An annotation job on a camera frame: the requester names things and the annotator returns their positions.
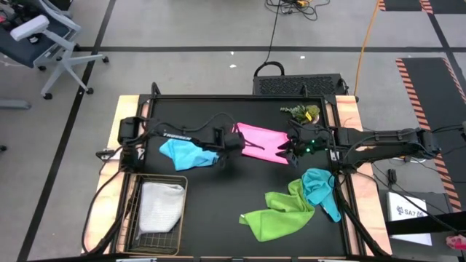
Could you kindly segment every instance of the floor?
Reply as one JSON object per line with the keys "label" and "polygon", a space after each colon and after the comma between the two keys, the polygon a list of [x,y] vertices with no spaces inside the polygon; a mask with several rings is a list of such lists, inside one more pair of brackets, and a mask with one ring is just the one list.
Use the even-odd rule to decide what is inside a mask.
{"label": "floor", "polygon": [[[270,60],[280,61],[287,74],[340,73],[352,92],[358,47],[374,5],[367,0],[332,0],[319,7],[316,22],[301,15],[279,16],[274,45],[287,48],[272,52]],[[78,85],[64,75],[52,90],[53,100],[44,100],[39,90],[48,73],[1,57],[0,97],[33,105],[29,111],[0,111],[0,142],[9,147],[0,155],[3,261],[80,253],[85,213],[101,166],[95,152],[107,143],[120,95],[148,93],[154,81],[164,94],[251,94],[253,72],[264,62],[275,18],[262,0],[74,0],[70,10],[83,27],[78,42],[84,50],[97,45],[110,58],[108,65],[98,61],[87,75],[94,95],[84,95],[81,101]],[[435,18],[450,47],[466,47],[466,15]],[[427,13],[379,12],[368,45],[400,48],[373,49],[364,55],[358,90],[363,125],[386,130],[417,127],[394,61],[447,57]],[[245,47],[254,48],[242,51]],[[466,70],[465,48],[454,50],[460,51],[454,57]],[[85,68],[76,69],[80,76]],[[261,73],[277,74],[273,68]],[[79,110],[72,110],[79,102]],[[394,164],[398,163],[377,163],[382,170],[395,168],[405,190],[444,192],[436,172],[418,164]],[[434,167],[432,162],[426,165]],[[52,186],[50,197],[39,203],[43,215],[34,215],[44,184]]]}

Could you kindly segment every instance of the blue cloth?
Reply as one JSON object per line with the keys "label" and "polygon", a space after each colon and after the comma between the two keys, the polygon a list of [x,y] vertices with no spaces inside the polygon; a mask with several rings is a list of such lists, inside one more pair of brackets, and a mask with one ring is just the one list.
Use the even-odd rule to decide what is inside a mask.
{"label": "blue cloth", "polygon": [[218,158],[217,153],[203,151],[189,141],[177,139],[169,139],[160,146],[159,151],[173,160],[176,171],[207,167],[214,164]]}
{"label": "blue cloth", "polygon": [[313,207],[320,204],[323,209],[332,217],[333,221],[339,222],[341,215],[333,199],[333,185],[335,179],[327,170],[309,168],[302,176],[304,198]]}

